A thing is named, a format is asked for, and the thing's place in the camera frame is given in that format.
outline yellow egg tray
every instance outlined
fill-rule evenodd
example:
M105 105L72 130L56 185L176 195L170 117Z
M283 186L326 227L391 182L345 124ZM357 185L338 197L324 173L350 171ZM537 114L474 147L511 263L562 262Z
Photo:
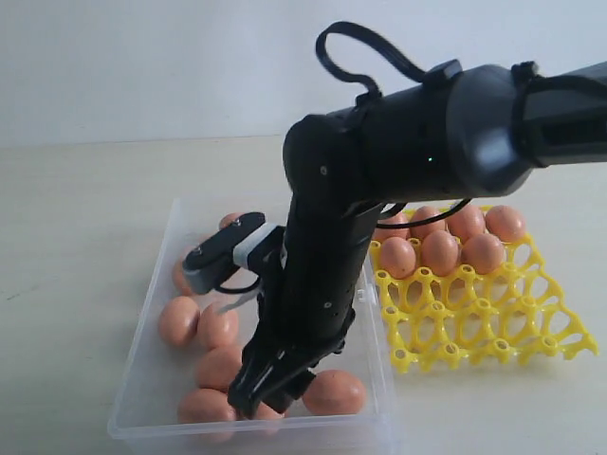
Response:
M413 210L406 213L411 216ZM411 242L419 259L421 243ZM378 267L380 243L371 243L391 362L399 373L408 372L412 363L426 373L439 361L455 370L463 359L478 365L488 357L500 363L516 357L525 365L533 355L561 352L569 360L584 349L598 355L597 342L545 272L531 235L504 246L506 260L487 275L463 264L438 277L421 266L409 278L396 280Z

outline table surface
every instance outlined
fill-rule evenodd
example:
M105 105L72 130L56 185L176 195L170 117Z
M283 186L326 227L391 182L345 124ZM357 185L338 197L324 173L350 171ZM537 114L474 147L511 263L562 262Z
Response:
M503 200L599 347L605 177L607 165L535 172ZM129 453L105 425L171 203L253 187L288 191L279 137L0 151L0 453ZM588 352L395 375L402 453L607 453L605 377Z

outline egg carton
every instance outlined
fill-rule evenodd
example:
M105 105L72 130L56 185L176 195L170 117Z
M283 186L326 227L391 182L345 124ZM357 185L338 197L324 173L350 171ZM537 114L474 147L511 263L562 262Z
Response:
M485 213L490 206L480 209ZM421 242L410 241L419 260ZM490 357L500 363L515 357L524 365L533 355L562 353L567 360L582 350L598 355L597 342L566 307L561 286L545 272L528 233L517 243L504 243L505 261L486 275L462 264L438 277L420 266L397 280L379 268L380 246L373 241L370 256L390 360L399 373L413 363L426 373L440 361L455 370L463 359L478 365Z

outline white wall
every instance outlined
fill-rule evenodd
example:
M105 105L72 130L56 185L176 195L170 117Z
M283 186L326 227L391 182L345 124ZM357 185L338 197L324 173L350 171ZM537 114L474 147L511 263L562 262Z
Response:
M0 0L0 147L280 134L359 92L315 60L336 20L423 67L552 74L607 60L606 15L604 0ZM386 92L409 86L362 45L330 48Z

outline transparent plastic box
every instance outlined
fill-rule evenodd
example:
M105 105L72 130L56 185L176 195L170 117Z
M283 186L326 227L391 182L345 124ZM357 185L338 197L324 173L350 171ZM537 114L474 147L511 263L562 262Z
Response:
M204 351L195 345L185 351L172 349L157 333L157 319L163 306L177 295L172 281L175 262L186 249L196 245L203 234L215 232L219 219L227 212L262 211L268 221L284 224L288 202L288 197L278 200L273 194L250 194L238 200L217 196L213 197L212 204L208 197L175 200L108 422L108 432L114 439L124 441L137 454L146 455L244 453L245 450L273 455L354 447L373 447L377 453L395 451L400 431L395 427L393 376L368 258L354 301L357 317L343 353L330 355L315 369L316 372L344 369L360 378L368 398L359 414L312 416L299 400L280 421L191 425L177 422L177 404L185 394L195 390L194 369ZM250 283L252 276L248 274L238 272L229 285ZM257 324L256 301L241 306L238 312L239 342L245 344ZM214 433L229 433L231 437L223 443L214 443L209 438Z

